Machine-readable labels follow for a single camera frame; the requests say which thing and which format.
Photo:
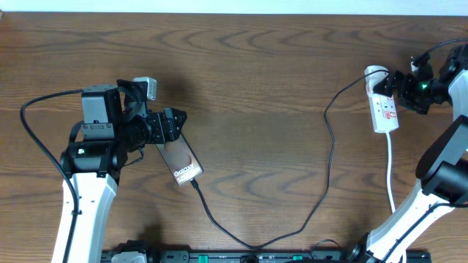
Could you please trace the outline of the white power strip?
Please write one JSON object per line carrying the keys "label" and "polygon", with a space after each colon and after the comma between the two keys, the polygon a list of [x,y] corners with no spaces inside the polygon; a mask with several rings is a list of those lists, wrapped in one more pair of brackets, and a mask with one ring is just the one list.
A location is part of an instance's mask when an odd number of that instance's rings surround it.
{"label": "white power strip", "polygon": [[377,96],[369,98],[369,106],[373,128],[376,133],[390,133],[399,127],[393,97]]}

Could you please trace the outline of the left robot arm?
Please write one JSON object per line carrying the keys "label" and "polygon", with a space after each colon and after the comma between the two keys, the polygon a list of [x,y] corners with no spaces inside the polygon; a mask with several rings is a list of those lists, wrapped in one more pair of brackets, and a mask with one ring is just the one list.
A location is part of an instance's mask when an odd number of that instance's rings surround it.
{"label": "left robot arm", "polygon": [[74,126],[61,155],[64,201],[54,262],[99,262],[129,153],[180,137],[186,113],[174,108],[152,112],[147,102],[155,98],[156,81],[150,77],[83,90],[83,121]]}

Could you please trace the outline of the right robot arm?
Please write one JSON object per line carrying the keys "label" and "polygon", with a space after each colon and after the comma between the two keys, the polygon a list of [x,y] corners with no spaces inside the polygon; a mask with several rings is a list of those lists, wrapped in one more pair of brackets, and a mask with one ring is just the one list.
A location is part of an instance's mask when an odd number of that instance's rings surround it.
{"label": "right robot arm", "polygon": [[344,262],[402,262],[406,250],[434,222],[457,208],[467,207],[467,40],[455,45],[434,76],[430,52],[411,59],[404,74],[383,66],[364,71],[371,117],[377,133],[389,135],[398,126],[394,107],[425,115],[433,104],[447,102],[453,122],[422,155],[415,169],[416,182],[382,225],[365,234],[341,258]]}

